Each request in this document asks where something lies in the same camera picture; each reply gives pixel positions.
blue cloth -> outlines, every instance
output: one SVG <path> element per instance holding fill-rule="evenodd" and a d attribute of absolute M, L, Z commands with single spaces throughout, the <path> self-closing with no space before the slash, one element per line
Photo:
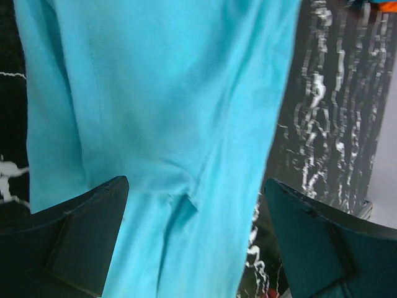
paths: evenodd
<path fill-rule="evenodd" d="M 299 3 L 15 0 L 32 212 L 130 182 L 103 297 L 235 297 Z"/>

orange object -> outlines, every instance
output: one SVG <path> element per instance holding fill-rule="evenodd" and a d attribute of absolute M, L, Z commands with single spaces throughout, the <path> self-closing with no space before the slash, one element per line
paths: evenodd
<path fill-rule="evenodd" d="M 383 12 L 397 12 L 397 2 L 384 2 L 378 4 L 379 10 Z"/>

black marble surface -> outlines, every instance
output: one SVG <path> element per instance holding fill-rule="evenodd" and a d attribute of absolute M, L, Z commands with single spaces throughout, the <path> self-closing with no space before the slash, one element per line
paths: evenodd
<path fill-rule="evenodd" d="M 351 214 L 368 188 L 397 44 L 397 16 L 346 9 L 338 0 L 302 0 L 295 54 L 266 177 Z M 24 59 L 12 0 L 0 0 L 0 179 L 28 202 Z M 29 214 L 4 203 L 0 220 Z M 238 297 L 288 287 L 265 198 L 260 195 Z"/>

gray floor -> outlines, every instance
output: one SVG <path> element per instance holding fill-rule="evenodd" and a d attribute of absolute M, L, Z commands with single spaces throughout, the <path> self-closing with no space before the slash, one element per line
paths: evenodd
<path fill-rule="evenodd" d="M 397 228 L 397 63 L 393 74 L 367 199 L 372 222 Z"/>

gray wall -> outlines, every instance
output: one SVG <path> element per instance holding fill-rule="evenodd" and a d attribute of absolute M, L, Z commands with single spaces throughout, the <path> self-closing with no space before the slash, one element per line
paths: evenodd
<path fill-rule="evenodd" d="M 397 64 L 393 68 L 385 116 L 367 198 L 373 202 L 371 221 L 397 228 Z"/>

